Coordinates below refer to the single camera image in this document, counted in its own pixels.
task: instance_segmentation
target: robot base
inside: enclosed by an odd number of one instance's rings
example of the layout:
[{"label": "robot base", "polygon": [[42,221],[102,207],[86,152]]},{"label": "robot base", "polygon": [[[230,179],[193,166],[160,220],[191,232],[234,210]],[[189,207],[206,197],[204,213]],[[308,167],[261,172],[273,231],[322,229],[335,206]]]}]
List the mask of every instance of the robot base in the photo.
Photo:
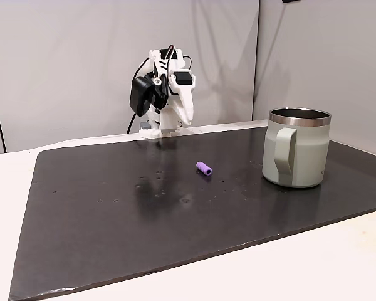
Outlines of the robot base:
[{"label": "robot base", "polygon": [[160,129],[140,129],[139,134],[145,139],[156,139],[181,135],[180,130],[176,130],[175,132],[162,132]]}]

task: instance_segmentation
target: mug handle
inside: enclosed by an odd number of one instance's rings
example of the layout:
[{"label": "mug handle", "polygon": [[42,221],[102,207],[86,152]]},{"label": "mug handle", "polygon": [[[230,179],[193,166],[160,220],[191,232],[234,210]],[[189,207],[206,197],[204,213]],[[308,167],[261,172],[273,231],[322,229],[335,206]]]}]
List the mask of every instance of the mug handle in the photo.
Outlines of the mug handle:
[{"label": "mug handle", "polygon": [[274,163],[280,174],[292,174],[296,144],[296,129],[282,128],[277,133]]}]

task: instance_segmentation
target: stainless steel rim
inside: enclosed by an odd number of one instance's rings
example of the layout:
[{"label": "stainless steel rim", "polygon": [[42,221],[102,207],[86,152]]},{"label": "stainless steel rim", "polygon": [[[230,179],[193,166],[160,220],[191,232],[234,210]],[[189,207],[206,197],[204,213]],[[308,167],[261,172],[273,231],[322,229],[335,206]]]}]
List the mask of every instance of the stainless steel rim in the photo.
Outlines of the stainless steel rim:
[{"label": "stainless steel rim", "polygon": [[269,120],[299,127],[323,127],[330,124],[332,115],[308,108],[276,108],[270,111]]}]

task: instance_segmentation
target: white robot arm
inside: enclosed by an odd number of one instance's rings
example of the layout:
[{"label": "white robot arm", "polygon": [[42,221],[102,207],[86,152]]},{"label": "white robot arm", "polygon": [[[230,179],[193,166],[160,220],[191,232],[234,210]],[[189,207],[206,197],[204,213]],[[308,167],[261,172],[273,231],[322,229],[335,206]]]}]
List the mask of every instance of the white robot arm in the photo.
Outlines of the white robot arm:
[{"label": "white robot arm", "polygon": [[181,49],[171,45],[168,49],[150,51],[134,76],[130,106],[138,116],[147,114],[149,120],[140,129],[142,137],[168,136],[179,128],[179,123],[190,126],[196,78],[191,67],[184,67]]}]

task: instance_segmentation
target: black tabletop surface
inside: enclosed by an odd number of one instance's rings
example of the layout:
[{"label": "black tabletop surface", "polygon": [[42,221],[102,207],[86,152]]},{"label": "black tabletop surface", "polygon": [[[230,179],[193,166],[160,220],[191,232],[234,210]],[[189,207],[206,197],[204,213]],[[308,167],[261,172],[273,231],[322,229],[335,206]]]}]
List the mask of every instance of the black tabletop surface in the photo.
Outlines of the black tabletop surface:
[{"label": "black tabletop surface", "polygon": [[376,211],[376,156],[331,142],[321,185],[283,188],[262,177],[265,131],[40,153],[9,299],[86,290]]}]

